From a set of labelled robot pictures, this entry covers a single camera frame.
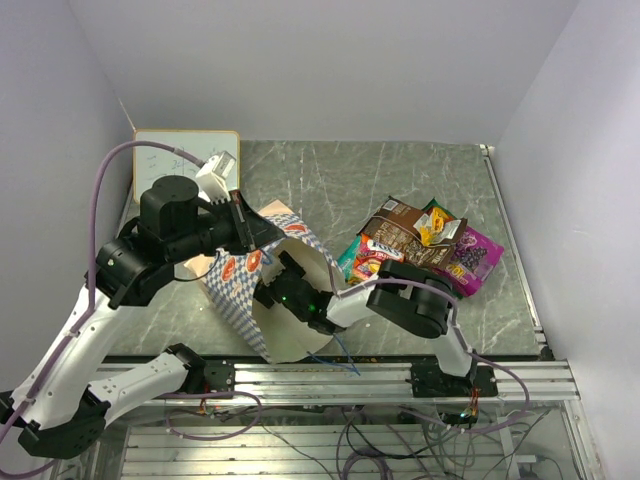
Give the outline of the green fox's candy bag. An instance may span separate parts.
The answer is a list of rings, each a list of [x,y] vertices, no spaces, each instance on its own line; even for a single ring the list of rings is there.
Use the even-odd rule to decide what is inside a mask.
[[[353,276],[353,269],[360,254],[362,246],[362,236],[357,235],[347,249],[341,254],[337,263],[348,285],[358,283]]]

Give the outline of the blue checkered paper bag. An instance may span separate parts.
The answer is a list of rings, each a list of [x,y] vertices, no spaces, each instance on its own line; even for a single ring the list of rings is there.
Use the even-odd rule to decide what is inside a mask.
[[[200,255],[186,268],[199,278],[215,313],[256,353],[270,363],[296,362],[333,339],[309,323],[347,282],[319,238],[284,203],[276,200],[259,214],[284,236],[248,254],[220,249]]]

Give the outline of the orange fox's candy bag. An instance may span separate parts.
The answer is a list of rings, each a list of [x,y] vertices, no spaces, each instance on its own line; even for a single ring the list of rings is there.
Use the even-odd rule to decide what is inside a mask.
[[[358,284],[370,279],[379,272],[386,260],[404,261],[404,254],[382,244],[366,235],[357,239],[355,256],[347,277],[350,284]]]

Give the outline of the brown chips bag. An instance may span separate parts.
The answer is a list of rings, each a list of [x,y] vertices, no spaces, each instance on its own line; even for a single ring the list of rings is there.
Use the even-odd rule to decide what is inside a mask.
[[[360,234],[401,251],[405,262],[420,268],[442,269],[449,263],[459,240],[454,245],[423,246],[413,228],[423,213],[423,210],[389,196],[367,220]]]

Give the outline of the yellow candy packet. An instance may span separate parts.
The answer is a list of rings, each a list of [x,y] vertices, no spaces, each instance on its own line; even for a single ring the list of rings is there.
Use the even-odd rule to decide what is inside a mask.
[[[425,247],[454,245],[464,233],[466,226],[466,219],[455,218],[438,206],[428,209],[413,224],[418,239]]]

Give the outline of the green chips bag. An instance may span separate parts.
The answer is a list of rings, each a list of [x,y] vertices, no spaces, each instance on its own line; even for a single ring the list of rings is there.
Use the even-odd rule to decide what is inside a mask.
[[[427,214],[431,214],[433,209],[437,209],[445,218],[446,221],[455,220],[456,216],[452,214],[448,209],[442,206],[436,198],[432,198],[429,203],[423,208],[423,211]]]

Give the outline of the purple snack pouch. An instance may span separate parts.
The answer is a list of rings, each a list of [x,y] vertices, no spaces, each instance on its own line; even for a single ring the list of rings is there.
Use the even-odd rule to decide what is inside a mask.
[[[452,282],[458,297],[470,297],[484,285],[503,253],[503,246],[467,226],[449,263],[436,272]]]

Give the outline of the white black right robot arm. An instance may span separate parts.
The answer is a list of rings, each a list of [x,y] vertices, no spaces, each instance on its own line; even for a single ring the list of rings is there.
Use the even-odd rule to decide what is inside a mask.
[[[386,260],[368,280],[345,290],[321,291],[305,279],[305,270],[281,253],[281,270],[257,284],[254,298],[270,309],[278,304],[312,330],[333,335],[377,314],[414,336],[427,339],[437,360],[442,387],[465,394],[476,383],[475,350],[457,322],[452,284],[428,270]]]

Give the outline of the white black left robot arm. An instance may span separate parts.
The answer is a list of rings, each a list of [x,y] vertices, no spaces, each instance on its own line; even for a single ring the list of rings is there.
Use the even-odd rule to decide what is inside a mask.
[[[284,236],[238,190],[202,199],[189,178],[156,180],[141,195],[138,216],[100,249],[52,352],[22,385],[2,393],[2,423],[17,422],[18,442],[31,456],[70,459],[147,400],[202,393],[206,363],[181,343],[104,383],[90,379],[129,316],[174,281],[177,264],[220,250],[250,254]]]

